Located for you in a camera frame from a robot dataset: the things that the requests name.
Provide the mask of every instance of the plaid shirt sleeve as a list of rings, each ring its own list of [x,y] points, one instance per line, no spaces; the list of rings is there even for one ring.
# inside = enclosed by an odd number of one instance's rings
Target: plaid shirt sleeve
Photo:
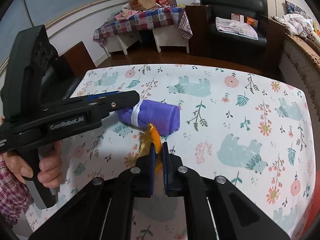
[[[30,193],[6,166],[0,155],[0,213],[10,226],[16,225]]]

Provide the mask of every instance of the screw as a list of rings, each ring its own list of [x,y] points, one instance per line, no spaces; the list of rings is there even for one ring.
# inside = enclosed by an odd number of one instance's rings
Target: screw
[[[218,176],[217,177],[217,182],[220,184],[225,184],[227,182],[227,179],[223,176]]]
[[[132,167],[131,169],[130,169],[130,171],[131,171],[131,173],[133,173],[133,174],[138,174],[138,173],[140,173],[140,168],[139,167]]]
[[[101,179],[101,178],[94,178],[94,179],[92,180],[92,183],[93,183],[93,185],[95,185],[95,186],[101,185],[102,182],[103,182],[103,179]]]
[[[185,167],[185,166],[180,166],[180,167],[178,168],[178,171],[179,171],[180,173],[186,173],[186,172],[188,171],[188,168]]]

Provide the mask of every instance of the tablecloth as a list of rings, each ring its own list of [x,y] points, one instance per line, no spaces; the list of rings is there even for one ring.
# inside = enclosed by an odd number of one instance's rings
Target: tablecloth
[[[93,39],[105,46],[106,38],[131,31],[151,30],[162,26],[176,25],[181,37],[188,41],[192,36],[184,7],[161,7],[135,14],[127,20],[107,23],[94,31]]]
[[[300,236],[315,185],[311,121],[301,90],[230,69],[153,64],[88,71],[72,96],[114,90],[178,105],[180,130],[162,137],[170,153],[201,176],[226,176],[292,239]],[[102,127],[64,139],[59,202],[42,211],[30,206],[32,229],[92,178],[111,179],[134,166],[141,133],[111,113]],[[186,238],[183,199],[167,198],[162,174],[156,174],[153,197],[135,200],[131,239]]]

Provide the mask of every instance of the wooden floor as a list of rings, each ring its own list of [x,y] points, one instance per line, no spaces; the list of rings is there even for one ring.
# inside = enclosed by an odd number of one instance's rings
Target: wooden floor
[[[142,46],[137,42],[127,49],[127,51],[127,56],[122,51],[111,53],[112,56],[102,62],[98,68],[120,65],[171,63],[221,67],[264,76],[261,71],[244,65],[189,55],[185,47],[161,47],[161,52],[159,53],[155,45]]]

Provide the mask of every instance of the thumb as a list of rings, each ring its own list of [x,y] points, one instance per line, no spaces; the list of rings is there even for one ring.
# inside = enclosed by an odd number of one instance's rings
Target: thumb
[[[15,176],[21,175],[27,178],[33,177],[33,170],[27,162],[17,154],[17,152],[10,151],[4,153],[3,157],[5,164]]]

